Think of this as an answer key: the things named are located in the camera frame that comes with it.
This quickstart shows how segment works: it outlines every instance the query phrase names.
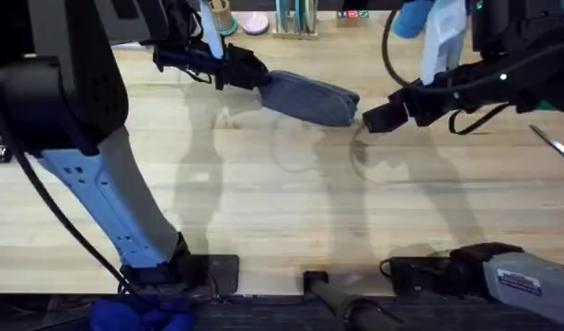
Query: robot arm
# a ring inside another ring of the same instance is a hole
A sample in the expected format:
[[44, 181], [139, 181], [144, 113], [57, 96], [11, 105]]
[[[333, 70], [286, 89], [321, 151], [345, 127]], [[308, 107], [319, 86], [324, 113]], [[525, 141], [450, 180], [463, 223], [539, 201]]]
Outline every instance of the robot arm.
[[[564, 2], [466, 3], [476, 6], [470, 11], [473, 43], [483, 60], [442, 70], [426, 86], [420, 80], [406, 82], [392, 67], [386, 43], [396, 11], [390, 14], [383, 57], [387, 71], [403, 88], [389, 97], [388, 104], [363, 115], [370, 132], [392, 131], [408, 118], [415, 119], [418, 126], [428, 126], [451, 110], [472, 113], [492, 103], [514, 105], [518, 113], [536, 110], [544, 103], [564, 111]], [[415, 16], [407, 12], [405, 17]], [[457, 132], [454, 119], [450, 119], [450, 129]]]
[[[200, 21], [207, 44], [192, 35]], [[79, 198], [119, 252], [123, 277], [73, 228], [75, 238], [121, 284], [197, 289], [210, 269], [216, 282], [227, 277], [220, 292], [235, 292], [238, 257], [192, 256], [144, 183], [124, 128], [128, 97], [110, 42], [152, 44], [160, 69], [211, 74], [219, 89], [251, 89], [267, 68], [251, 51], [224, 45], [203, 0], [201, 19], [176, 0], [15, 0], [0, 8], [0, 31], [15, 36], [0, 34], [0, 133], [27, 174], [24, 152]]]

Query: wooden table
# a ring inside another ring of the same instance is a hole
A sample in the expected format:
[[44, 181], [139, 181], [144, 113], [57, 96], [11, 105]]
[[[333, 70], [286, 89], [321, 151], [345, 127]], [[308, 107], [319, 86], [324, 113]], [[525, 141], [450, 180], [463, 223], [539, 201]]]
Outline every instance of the wooden table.
[[[385, 13], [320, 40], [242, 32], [228, 41], [284, 69], [359, 93], [360, 110], [398, 86], [380, 59]], [[390, 43], [418, 75], [422, 40]], [[144, 51], [117, 51], [130, 94], [127, 127], [139, 167], [195, 253], [238, 254], [240, 293], [293, 294], [302, 271], [326, 269], [352, 291], [385, 293], [380, 259], [502, 241], [564, 263], [564, 160], [527, 127], [564, 143], [564, 114], [508, 109], [459, 137], [446, 120], [386, 134], [328, 129], [262, 108], [257, 92], [160, 74]], [[476, 54], [465, 53], [467, 61]], [[460, 120], [460, 124], [471, 120]], [[52, 175], [39, 174], [97, 248], [116, 252]], [[17, 165], [0, 165], [0, 292], [114, 292], [116, 281], [57, 223]]]

